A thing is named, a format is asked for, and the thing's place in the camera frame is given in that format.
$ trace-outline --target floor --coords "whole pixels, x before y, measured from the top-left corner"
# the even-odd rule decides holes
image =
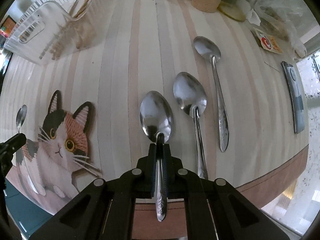
[[[288,189],[262,209],[303,235],[320,210],[320,82],[311,57],[298,62],[297,66],[308,98],[307,167]]]

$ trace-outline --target cat paw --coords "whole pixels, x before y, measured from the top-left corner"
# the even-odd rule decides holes
[[[53,190],[60,198],[64,198],[66,196],[57,186],[53,186]]]
[[[37,187],[36,187],[37,191],[39,194],[41,194],[42,196],[45,196],[45,189],[44,187],[42,187],[42,185],[40,185],[39,183],[37,183]]]

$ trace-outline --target label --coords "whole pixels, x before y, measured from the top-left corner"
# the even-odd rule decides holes
[[[278,53],[278,54],[283,53],[282,49],[280,49],[278,43],[276,42],[276,39],[273,36],[268,35],[258,29],[254,29],[254,30],[255,30],[257,37],[259,38],[259,40],[261,42],[262,47],[265,50],[268,50],[268,51],[271,51],[274,53]]]

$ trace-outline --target spoon bowl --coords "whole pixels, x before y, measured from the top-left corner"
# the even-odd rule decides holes
[[[200,82],[187,72],[180,72],[173,84],[173,94],[179,107],[193,117],[194,107],[199,108],[199,116],[207,106],[207,95]]]
[[[193,45],[195,46],[196,51],[204,57],[205,60],[210,61],[210,57],[214,56],[218,62],[221,58],[221,52],[218,46],[209,39],[198,36],[193,40]]]
[[[169,140],[173,127],[172,110],[165,98],[157,91],[148,92],[141,102],[140,122],[146,136],[154,143],[161,132],[164,142]]]
[[[26,119],[26,115],[27,115],[27,106],[23,105],[20,107],[16,117],[16,126],[18,129],[18,133],[20,133],[20,128],[23,125],[24,120]]]

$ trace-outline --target calico cat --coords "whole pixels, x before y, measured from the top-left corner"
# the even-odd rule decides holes
[[[46,190],[55,192],[61,198],[74,198],[79,192],[72,184],[72,173],[85,169],[98,175],[85,165],[88,142],[85,134],[92,110],[92,104],[85,102],[74,114],[61,108],[61,93],[55,91],[43,126],[39,127],[38,141],[27,139],[27,143],[16,153],[16,163],[24,181],[34,192],[46,195]]]

